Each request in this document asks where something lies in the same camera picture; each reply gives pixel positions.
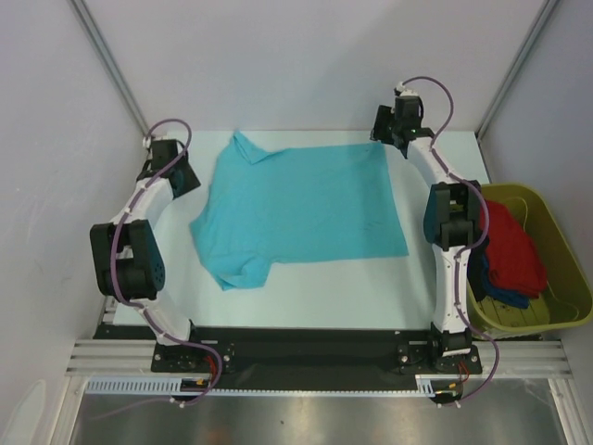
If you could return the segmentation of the turquoise t shirt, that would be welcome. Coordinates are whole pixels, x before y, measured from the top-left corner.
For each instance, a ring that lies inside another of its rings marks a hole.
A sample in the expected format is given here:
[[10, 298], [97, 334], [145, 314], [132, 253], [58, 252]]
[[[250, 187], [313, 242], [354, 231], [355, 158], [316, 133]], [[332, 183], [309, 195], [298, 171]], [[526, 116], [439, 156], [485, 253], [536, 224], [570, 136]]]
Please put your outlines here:
[[377, 142], [267, 151], [234, 133], [190, 232], [223, 290], [264, 286], [275, 263], [409, 253]]

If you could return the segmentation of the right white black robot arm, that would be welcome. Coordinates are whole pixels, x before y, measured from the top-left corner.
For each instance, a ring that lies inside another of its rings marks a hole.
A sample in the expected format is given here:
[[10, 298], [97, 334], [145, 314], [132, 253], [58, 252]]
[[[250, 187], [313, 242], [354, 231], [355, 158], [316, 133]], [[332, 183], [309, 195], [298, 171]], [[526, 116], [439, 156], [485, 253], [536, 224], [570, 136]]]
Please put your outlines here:
[[467, 312], [467, 268], [472, 250], [486, 240], [480, 225], [484, 210], [481, 186], [461, 179], [436, 151], [435, 133], [423, 126], [423, 101], [404, 86], [394, 105], [377, 109], [371, 139], [394, 146], [429, 186], [423, 234], [435, 255], [436, 299], [427, 344], [402, 345], [404, 368], [433, 374], [479, 375], [483, 372]]

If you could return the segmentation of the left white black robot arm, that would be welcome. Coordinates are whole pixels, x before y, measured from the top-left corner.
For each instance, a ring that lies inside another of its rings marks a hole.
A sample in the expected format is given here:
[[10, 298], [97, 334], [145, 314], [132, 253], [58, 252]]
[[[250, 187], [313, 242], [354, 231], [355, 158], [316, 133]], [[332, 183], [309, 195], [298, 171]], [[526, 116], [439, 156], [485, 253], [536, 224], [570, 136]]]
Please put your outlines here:
[[174, 200], [200, 186], [186, 144], [147, 137], [148, 159], [123, 209], [90, 230], [95, 276], [100, 292], [134, 310], [184, 370], [198, 368], [205, 349], [190, 337], [192, 322], [166, 289], [166, 268], [154, 234], [162, 213]]

